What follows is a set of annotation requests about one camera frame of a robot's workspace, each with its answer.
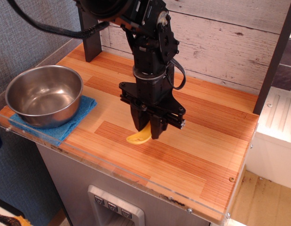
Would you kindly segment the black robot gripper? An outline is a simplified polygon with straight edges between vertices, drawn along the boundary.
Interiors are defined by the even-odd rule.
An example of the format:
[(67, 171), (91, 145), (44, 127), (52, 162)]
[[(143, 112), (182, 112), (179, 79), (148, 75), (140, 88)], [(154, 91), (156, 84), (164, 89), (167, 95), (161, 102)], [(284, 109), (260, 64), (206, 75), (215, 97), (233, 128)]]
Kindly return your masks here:
[(182, 129), (185, 108), (174, 98), (173, 90), (186, 83), (186, 74), (179, 63), (168, 63), (157, 74), (146, 74), (133, 67), (135, 83), (121, 82), (121, 100), (131, 107), (131, 115), (138, 131), (151, 125), (152, 139), (158, 139), (168, 124)]

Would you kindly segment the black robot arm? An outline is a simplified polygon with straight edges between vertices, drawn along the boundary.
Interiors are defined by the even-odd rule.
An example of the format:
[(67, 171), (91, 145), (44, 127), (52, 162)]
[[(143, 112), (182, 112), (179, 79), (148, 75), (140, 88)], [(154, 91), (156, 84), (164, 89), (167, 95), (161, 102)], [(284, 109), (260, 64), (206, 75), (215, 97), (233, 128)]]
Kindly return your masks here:
[(121, 82), (121, 100), (130, 105), (138, 131), (150, 125), (159, 138), (168, 125), (182, 128), (185, 108), (172, 92), (179, 41), (171, 30), (170, 15), (161, 0), (79, 0), (78, 7), (93, 18), (119, 25), (134, 58), (134, 83)]

